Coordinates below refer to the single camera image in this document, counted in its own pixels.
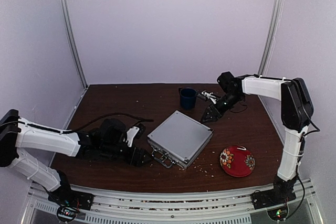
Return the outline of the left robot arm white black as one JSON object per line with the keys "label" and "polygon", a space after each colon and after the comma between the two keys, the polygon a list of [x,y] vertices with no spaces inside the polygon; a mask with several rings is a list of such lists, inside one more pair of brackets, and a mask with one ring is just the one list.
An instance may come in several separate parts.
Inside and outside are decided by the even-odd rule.
{"label": "left robot arm white black", "polygon": [[100,117],[98,128],[88,132],[84,126],[76,130],[61,130],[33,123],[20,117],[15,109],[1,118],[1,167],[17,170],[39,183],[52,197],[64,205],[71,205],[76,197],[67,176],[47,167],[27,153],[27,148],[64,154],[79,159],[122,158],[128,164],[140,167],[151,161],[151,155],[134,143],[145,130],[146,119],[127,127],[116,119],[116,113]]}

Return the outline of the aluminium poker case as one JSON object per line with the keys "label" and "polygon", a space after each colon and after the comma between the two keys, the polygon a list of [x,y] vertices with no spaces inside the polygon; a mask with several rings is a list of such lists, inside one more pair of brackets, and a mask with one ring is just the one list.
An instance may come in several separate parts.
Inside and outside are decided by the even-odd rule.
{"label": "aluminium poker case", "polygon": [[147,136],[154,160],[187,169],[213,136],[213,129],[176,110]]}

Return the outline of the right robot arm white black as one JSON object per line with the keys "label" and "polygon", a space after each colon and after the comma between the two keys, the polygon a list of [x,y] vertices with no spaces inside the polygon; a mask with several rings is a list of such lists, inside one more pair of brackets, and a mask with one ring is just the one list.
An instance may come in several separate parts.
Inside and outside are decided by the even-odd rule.
{"label": "right robot arm white black", "polygon": [[285,143],[274,188],[269,192],[272,203],[279,204],[292,193],[298,179],[298,166],[304,153],[304,140],[310,134],[314,112],[309,90],[302,78],[272,78],[257,74],[235,77],[223,72],[217,83],[223,96],[213,92],[197,92],[197,97],[210,101],[201,117],[201,123],[218,121],[226,111],[245,99],[246,95],[258,95],[276,99],[281,103],[281,120],[285,128]]}

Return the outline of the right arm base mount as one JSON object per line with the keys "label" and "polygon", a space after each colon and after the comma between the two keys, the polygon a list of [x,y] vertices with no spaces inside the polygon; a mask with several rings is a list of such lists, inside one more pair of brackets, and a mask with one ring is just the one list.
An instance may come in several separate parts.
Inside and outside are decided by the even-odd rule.
{"label": "right arm base mount", "polygon": [[295,200],[295,193],[290,193],[285,198],[278,198],[273,190],[256,190],[251,194],[254,209],[266,209],[267,215],[272,221],[285,221],[289,216],[289,201]]}

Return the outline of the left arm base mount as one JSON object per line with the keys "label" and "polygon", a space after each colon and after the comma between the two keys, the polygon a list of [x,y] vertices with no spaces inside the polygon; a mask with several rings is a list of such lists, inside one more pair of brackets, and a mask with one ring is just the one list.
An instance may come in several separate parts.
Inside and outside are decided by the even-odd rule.
{"label": "left arm base mount", "polygon": [[59,207],[56,210],[57,218],[64,223],[69,223],[77,218],[80,210],[90,210],[93,204],[94,195],[80,191],[73,191],[73,198],[61,200],[56,194],[47,192],[48,200],[56,203]]}

